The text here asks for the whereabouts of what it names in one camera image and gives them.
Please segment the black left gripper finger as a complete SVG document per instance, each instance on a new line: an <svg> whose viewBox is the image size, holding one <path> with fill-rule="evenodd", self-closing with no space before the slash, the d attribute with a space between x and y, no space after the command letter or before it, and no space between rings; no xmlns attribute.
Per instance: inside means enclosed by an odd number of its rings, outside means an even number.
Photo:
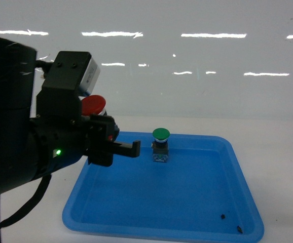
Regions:
<svg viewBox="0 0 293 243"><path fill-rule="evenodd" d="M114 142L112 144L113 154L136 158L140 156L140 140L132 143Z"/></svg>

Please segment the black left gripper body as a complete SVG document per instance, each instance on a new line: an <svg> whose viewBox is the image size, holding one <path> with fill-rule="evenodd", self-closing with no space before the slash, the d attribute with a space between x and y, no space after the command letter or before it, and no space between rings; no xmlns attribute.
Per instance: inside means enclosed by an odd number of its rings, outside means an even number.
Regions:
<svg viewBox="0 0 293 243"><path fill-rule="evenodd" d="M42 167L67 167L82 156L92 164L112 165L113 155L106 144L117 136L115 120L107 115L83 116L77 91L42 88L36 113L31 122Z"/></svg>

